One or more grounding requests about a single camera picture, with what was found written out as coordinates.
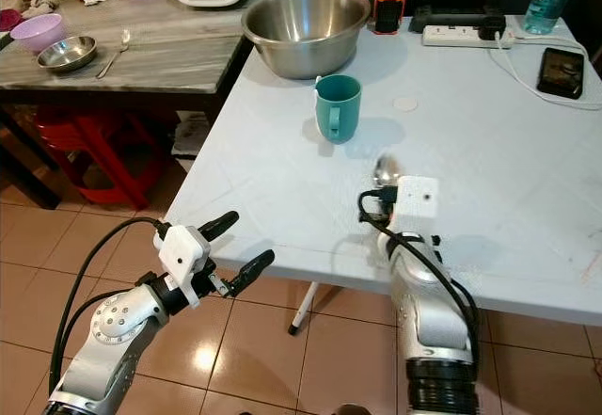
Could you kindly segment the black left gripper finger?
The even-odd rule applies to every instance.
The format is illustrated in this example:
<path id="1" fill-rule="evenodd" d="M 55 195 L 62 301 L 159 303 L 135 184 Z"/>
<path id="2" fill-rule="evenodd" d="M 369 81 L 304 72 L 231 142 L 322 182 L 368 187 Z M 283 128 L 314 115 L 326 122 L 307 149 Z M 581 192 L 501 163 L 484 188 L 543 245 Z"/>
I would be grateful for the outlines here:
<path id="1" fill-rule="evenodd" d="M 238 270 L 235 278 L 227 283 L 229 289 L 227 295 L 239 295 L 246 287 L 258 280 L 262 270 L 274 263 L 274 260 L 275 252 L 268 248 L 257 257 L 254 257 L 252 261 L 246 262 L 244 267 Z"/>
<path id="2" fill-rule="evenodd" d="M 224 215 L 214 218 L 214 220 L 208 221 L 207 223 L 203 223 L 201 227 L 198 227 L 198 231 L 203 238 L 208 240 L 208 242 L 212 242 L 212 240 L 215 240 L 216 238 L 219 238 L 220 235 L 224 234 L 225 231 L 231 229 L 237 221 L 238 213 L 236 210 L 229 210 L 224 213 Z"/>

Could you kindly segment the large silver metal spoon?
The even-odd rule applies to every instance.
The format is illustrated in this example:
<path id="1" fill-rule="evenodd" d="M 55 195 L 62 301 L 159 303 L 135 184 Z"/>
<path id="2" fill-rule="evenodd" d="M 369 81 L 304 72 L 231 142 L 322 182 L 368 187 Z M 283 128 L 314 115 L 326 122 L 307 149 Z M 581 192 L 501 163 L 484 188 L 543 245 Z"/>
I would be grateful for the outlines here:
<path id="1" fill-rule="evenodd" d="M 396 188 L 401 178 L 401 169 L 396 158 L 391 155 L 382 155 L 375 161 L 372 172 L 373 185 L 379 190 L 382 188 Z"/>

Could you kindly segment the white table leg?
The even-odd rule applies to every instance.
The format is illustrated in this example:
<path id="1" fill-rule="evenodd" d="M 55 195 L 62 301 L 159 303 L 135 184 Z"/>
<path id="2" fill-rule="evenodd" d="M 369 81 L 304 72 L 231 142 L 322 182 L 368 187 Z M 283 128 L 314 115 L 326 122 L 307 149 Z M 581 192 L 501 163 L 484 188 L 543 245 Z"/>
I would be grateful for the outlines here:
<path id="1" fill-rule="evenodd" d="M 298 330 L 305 324 L 307 316 L 309 316 L 310 309 L 312 309 L 313 300 L 319 290 L 319 283 L 317 281 L 311 282 L 307 289 L 304 299 L 301 300 L 300 306 L 296 309 L 295 316 L 290 322 L 287 332 L 289 336 L 296 336 Z"/>

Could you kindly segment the teal ceramic mug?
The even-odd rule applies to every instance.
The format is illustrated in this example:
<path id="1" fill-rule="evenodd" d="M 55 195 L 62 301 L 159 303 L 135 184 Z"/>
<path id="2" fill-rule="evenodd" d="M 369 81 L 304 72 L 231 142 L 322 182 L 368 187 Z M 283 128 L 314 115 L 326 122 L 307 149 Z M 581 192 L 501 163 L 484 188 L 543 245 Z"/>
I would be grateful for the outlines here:
<path id="1" fill-rule="evenodd" d="M 353 138 L 358 126 L 362 85 L 347 74 L 330 74 L 315 80 L 315 123 L 320 136 L 332 144 Z"/>

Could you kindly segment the red plastic stool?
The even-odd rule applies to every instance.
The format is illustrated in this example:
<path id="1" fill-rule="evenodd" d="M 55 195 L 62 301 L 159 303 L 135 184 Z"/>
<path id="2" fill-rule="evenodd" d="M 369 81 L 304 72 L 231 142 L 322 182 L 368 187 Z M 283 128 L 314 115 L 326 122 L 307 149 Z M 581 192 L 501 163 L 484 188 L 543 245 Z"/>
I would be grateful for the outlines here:
<path id="1" fill-rule="evenodd" d="M 136 210 L 150 207 L 148 193 L 163 177 L 169 153 L 136 115 L 112 109 L 40 105 L 33 123 L 48 155 L 83 199 L 96 204 L 128 204 Z M 124 147 L 143 147 L 150 152 L 150 161 L 141 173 L 134 174 L 126 167 L 120 156 Z M 113 184 L 111 187 L 87 186 L 85 173 L 93 163 Z"/>

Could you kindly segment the grey wood-top table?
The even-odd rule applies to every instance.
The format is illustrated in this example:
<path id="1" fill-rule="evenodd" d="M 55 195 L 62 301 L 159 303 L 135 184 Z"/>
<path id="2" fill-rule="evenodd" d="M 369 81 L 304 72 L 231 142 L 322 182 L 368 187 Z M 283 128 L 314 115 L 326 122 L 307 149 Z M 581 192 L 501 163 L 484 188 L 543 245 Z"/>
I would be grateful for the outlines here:
<path id="1" fill-rule="evenodd" d="M 17 41 L 6 45 L 0 57 L 1 121 L 21 136 L 23 130 L 11 113 L 25 104 L 35 111 L 40 105 L 126 111 L 145 122 L 150 132 L 151 120 L 159 113 L 213 114 L 229 95 L 250 50 L 241 27 L 245 10 L 190 8 L 177 0 L 111 0 L 91 7 L 68 1 L 55 11 L 63 16 L 66 37 L 94 38 L 95 58 L 73 72 L 48 72 L 36 62 L 38 55 Z M 119 48 L 123 29 L 133 32 L 132 45 L 103 79 L 95 79 Z M 165 141 L 154 138 L 167 151 Z M 60 168 L 39 132 L 29 145 L 49 166 Z M 143 147 L 124 147 L 120 156 L 134 174 L 151 159 Z M 95 188 L 113 185 L 94 163 L 85 182 Z"/>

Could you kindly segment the white power strip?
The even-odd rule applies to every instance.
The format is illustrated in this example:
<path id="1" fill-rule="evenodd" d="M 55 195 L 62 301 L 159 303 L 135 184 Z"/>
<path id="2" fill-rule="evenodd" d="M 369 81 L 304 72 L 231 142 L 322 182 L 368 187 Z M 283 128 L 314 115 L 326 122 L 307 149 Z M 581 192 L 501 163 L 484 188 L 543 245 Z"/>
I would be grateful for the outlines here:
<path id="1" fill-rule="evenodd" d="M 421 33 L 421 44 L 434 48 L 483 48 L 509 49 L 515 45 L 516 36 L 511 31 L 485 32 L 477 26 L 425 26 Z"/>

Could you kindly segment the large stainless steel bowl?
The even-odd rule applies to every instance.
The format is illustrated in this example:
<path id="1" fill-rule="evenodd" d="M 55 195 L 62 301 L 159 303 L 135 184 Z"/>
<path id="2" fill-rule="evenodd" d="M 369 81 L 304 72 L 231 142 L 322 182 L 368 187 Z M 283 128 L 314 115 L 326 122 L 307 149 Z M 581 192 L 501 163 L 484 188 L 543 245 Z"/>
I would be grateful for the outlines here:
<path id="1" fill-rule="evenodd" d="M 369 0 L 259 0 L 242 27 L 280 78 L 313 79 L 347 65 L 370 14 Z"/>

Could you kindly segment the orange and black device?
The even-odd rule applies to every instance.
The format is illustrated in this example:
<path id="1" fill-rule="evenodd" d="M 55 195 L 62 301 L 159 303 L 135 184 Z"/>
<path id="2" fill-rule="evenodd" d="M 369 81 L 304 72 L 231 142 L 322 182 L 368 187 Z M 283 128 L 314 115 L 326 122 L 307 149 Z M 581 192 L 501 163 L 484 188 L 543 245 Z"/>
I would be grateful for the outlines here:
<path id="1" fill-rule="evenodd" d="M 374 0 L 371 27 L 374 35 L 396 35 L 400 31 L 404 2 L 405 0 Z"/>

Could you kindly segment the black power adapter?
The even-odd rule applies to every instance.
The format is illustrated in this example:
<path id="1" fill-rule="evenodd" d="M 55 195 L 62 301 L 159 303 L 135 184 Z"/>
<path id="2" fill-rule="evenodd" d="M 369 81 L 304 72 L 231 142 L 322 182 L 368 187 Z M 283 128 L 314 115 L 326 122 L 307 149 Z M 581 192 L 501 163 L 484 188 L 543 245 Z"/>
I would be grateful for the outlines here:
<path id="1" fill-rule="evenodd" d="M 410 20 L 409 32 L 421 33 L 426 26 L 469 26 L 478 28 L 479 40 L 494 40 L 507 29 L 506 15 L 499 8 L 438 8 L 418 6 Z"/>

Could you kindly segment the slim silver metal spoon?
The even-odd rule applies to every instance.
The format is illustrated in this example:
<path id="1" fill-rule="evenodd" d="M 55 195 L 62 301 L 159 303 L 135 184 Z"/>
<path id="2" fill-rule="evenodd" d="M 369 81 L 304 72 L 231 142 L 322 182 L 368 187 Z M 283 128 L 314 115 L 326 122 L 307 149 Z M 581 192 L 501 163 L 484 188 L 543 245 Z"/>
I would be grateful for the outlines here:
<path id="1" fill-rule="evenodd" d="M 96 74 L 95 79 L 103 79 L 107 75 L 112 66 L 115 65 L 117 58 L 130 48 L 133 39 L 133 32 L 130 31 L 130 29 L 123 29 L 123 32 L 121 32 L 119 48 L 116 51 L 113 51 L 112 55 L 108 58 L 108 61 L 104 63 L 103 69 Z"/>

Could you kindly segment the black smartphone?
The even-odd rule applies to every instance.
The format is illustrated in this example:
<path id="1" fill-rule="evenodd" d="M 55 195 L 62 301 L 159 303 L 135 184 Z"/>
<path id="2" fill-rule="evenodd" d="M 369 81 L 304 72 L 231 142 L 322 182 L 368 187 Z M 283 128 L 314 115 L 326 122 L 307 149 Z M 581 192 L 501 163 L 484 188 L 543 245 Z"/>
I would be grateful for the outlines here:
<path id="1" fill-rule="evenodd" d="M 546 95 L 579 100 L 583 93 L 584 54 L 546 48 L 539 65 L 536 88 Z"/>

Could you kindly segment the small stainless steel bowl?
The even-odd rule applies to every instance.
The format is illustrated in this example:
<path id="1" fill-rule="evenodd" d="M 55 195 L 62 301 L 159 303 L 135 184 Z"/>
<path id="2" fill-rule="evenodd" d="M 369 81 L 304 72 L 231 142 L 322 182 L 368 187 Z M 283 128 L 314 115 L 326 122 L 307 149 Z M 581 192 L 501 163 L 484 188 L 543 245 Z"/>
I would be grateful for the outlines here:
<path id="1" fill-rule="evenodd" d="M 96 40 L 88 36 L 64 38 L 47 46 L 36 62 L 48 72 L 73 72 L 85 67 L 96 56 Z"/>

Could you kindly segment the dark magenta cloth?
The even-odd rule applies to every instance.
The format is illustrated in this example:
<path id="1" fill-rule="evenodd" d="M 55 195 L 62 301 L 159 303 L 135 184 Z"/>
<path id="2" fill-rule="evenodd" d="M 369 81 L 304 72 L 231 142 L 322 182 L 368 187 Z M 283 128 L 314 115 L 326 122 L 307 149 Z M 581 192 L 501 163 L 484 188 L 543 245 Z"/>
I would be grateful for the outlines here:
<path id="1" fill-rule="evenodd" d="M 17 9 L 5 8 L 0 10 L 0 31 L 9 32 L 24 21 L 22 12 Z"/>

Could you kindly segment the pale purple plastic bowl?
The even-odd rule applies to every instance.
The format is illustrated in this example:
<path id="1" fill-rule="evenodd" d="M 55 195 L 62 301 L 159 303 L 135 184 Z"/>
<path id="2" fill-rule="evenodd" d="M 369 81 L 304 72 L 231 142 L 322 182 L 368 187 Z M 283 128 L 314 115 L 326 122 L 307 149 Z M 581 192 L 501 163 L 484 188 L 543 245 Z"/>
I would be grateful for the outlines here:
<path id="1" fill-rule="evenodd" d="M 47 12 L 17 24 L 9 32 L 14 41 L 17 41 L 23 49 L 37 55 L 48 46 L 66 37 L 66 27 L 63 23 L 63 16 L 57 12 Z"/>

